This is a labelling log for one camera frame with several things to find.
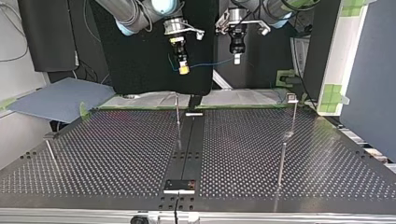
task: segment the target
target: metal rod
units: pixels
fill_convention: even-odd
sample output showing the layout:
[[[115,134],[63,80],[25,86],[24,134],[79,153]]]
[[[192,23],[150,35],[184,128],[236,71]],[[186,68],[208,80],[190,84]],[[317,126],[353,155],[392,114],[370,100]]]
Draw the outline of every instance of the metal rod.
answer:
[[[178,106],[178,94],[176,93],[175,99],[175,106],[176,106],[176,114],[177,114],[177,126],[180,126],[180,110]]]
[[[50,141],[46,140],[47,148],[49,149],[50,157],[55,160],[55,155],[53,154],[52,147],[50,146]]]
[[[298,103],[295,103],[295,104],[294,104],[293,123],[291,124],[291,132],[292,132],[292,133],[294,133],[294,123],[295,123],[296,114],[297,114],[297,104],[298,104]]]
[[[283,166],[285,164],[286,146],[287,146],[287,143],[283,143],[282,152],[280,155],[279,177],[277,179],[277,184],[279,186],[282,186],[282,176],[283,176]]]

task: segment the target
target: power cord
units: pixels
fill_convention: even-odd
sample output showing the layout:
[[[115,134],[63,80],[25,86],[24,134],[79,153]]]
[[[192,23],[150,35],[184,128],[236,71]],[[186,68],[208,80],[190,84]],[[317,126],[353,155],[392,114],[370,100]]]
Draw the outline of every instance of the power cord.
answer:
[[[0,2],[0,9],[3,12],[3,14],[6,16],[6,18],[8,19],[8,21],[12,24],[12,26],[18,31],[18,33],[20,33],[23,37],[25,37],[25,34],[23,33],[23,31],[14,23],[14,21],[8,16],[8,14],[4,11],[4,7],[10,9],[14,15],[18,18],[18,20],[21,23],[21,16],[18,14],[17,10],[12,7],[11,5],[4,3],[4,2]],[[17,61],[18,59],[23,58],[28,52],[29,52],[29,46],[27,43],[26,38],[24,38],[25,42],[26,42],[26,47],[25,47],[25,51],[22,55],[14,57],[14,58],[10,58],[10,59],[4,59],[4,60],[0,60],[0,63],[8,63],[8,62],[13,62],[13,61]]]
[[[99,37],[97,37],[96,35],[93,34],[90,26],[87,23],[87,2],[88,0],[84,0],[84,9],[83,9],[83,16],[84,16],[84,23],[85,26],[87,27],[88,32],[90,32],[91,36],[93,38],[95,38],[99,43],[102,43],[102,41],[99,39]]]
[[[172,66],[172,70],[174,72],[178,71],[178,69],[175,68],[174,64],[172,63],[172,59],[171,59],[171,56],[169,54],[168,54],[168,61],[169,61],[169,63]],[[218,63],[198,63],[198,64],[191,65],[190,68],[192,69],[192,68],[201,67],[201,66],[215,66],[215,65],[220,65],[220,64],[223,64],[223,63],[228,63],[230,61],[233,61],[233,58],[227,59],[227,60],[224,60],[224,61],[221,61],[221,62],[218,62]]]
[[[257,7],[256,7],[256,9],[254,9],[253,11],[249,11],[249,13],[244,17],[244,18],[242,18],[242,20],[240,21],[240,22],[238,22],[235,26],[233,26],[231,29],[230,29],[230,32],[232,32],[234,29],[236,29],[236,27],[237,26],[239,26],[240,24],[242,24],[242,22],[244,22],[251,14],[256,14],[256,12],[258,12],[259,10],[260,10],[260,8],[261,8],[261,5],[258,5]]]

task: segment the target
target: black cable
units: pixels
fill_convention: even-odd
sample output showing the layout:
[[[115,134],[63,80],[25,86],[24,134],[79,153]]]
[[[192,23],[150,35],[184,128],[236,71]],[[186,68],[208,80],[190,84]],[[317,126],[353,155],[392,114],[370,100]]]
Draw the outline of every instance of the black cable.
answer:
[[[4,60],[0,60],[0,63],[8,63],[8,62],[13,62],[13,61],[17,61],[18,59],[23,58],[24,56],[26,56],[26,54],[29,52],[29,45],[27,43],[25,34],[23,33],[23,31],[21,31],[18,26],[12,21],[12,19],[7,15],[7,13],[3,10],[3,7],[6,7],[8,9],[10,9],[15,16],[20,20],[21,23],[21,17],[20,15],[17,13],[17,11],[10,6],[9,4],[6,3],[1,3],[0,4],[0,11],[4,13],[4,15],[6,16],[6,18],[8,19],[8,21],[12,24],[12,26],[23,36],[23,40],[26,42],[26,46],[25,46],[25,50],[24,53],[21,54],[20,56],[14,57],[14,58],[9,58],[9,59],[4,59]]]
[[[88,72],[88,76],[90,76],[94,82],[98,82],[98,81],[99,81],[99,77],[98,77],[97,73],[95,72],[95,70],[93,70],[89,65],[87,65],[87,64],[86,64],[84,61],[82,61],[81,59],[79,59],[79,61],[81,62],[82,66],[84,67],[86,74],[87,74],[87,68],[88,68],[88,71],[91,70],[92,73],[93,73],[93,75],[94,75],[95,77],[93,77],[93,76],[90,74],[90,72]]]
[[[288,3],[288,0],[281,0],[281,1],[282,1],[282,4],[285,5],[285,7],[288,7],[289,9],[294,10],[294,11],[309,11],[320,2],[320,0],[314,0],[314,2],[316,2],[316,3],[314,3],[310,6],[294,7]]]
[[[180,194],[177,195],[177,199],[176,199],[176,205],[175,205],[175,210],[174,210],[174,215],[175,215],[175,224],[178,224],[178,217],[177,217],[177,205],[178,205],[178,196]]]
[[[312,99],[311,95],[309,94],[309,91],[308,91],[308,89],[305,86],[304,79],[303,79],[303,77],[301,76],[301,73],[300,73],[300,66],[299,66],[298,59],[297,59],[297,48],[296,48],[296,38],[295,37],[293,38],[293,46],[294,46],[294,61],[296,62],[296,67],[297,67],[297,75],[300,78],[301,83],[303,84],[304,91],[308,95],[309,101],[311,101],[311,103],[314,106],[315,110],[318,111],[318,108],[315,105],[314,100]]]

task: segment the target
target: vertical metal post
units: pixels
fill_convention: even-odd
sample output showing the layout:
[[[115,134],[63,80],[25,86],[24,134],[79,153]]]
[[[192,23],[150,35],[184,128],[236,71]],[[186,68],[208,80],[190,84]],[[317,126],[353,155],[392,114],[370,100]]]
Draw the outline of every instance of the vertical metal post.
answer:
[[[277,178],[277,184],[279,186],[282,186],[282,176],[283,176],[283,167],[285,165],[286,146],[287,143],[283,143],[282,152],[280,154],[279,177]]]
[[[177,126],[180,126],[180,111],[178,106],[178,94],[176,93],[175,98],[175,106],[176,106],[176,115],[177,115]]]
[[[53,154],[52,147],[51,147],[51,145],[50,145],[50,140],[46,140],[46,144],[47,144],[47,148],[49,149],[50,157],[51,157],[53,160],[55,160],[56,158],[55,158],[55,155]]]

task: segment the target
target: black gap strip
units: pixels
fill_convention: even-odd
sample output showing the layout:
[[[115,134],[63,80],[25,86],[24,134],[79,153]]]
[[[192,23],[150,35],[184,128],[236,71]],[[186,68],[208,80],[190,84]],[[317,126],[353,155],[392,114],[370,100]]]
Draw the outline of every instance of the black gap strip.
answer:
[[[192,123],[190,126],[189,142],[187,143],[187,150],[186,150],[186,154],[184,155],[183,172],[181,172],[180,180],[183,180],[184,171],[186,170],[187,159],[189,157],[189,151],[190,151],[190,141],[191,141],[192,129],[194,127],[194,122],[195,122],[194,117],[189,117],[189,119],[192,119]]]

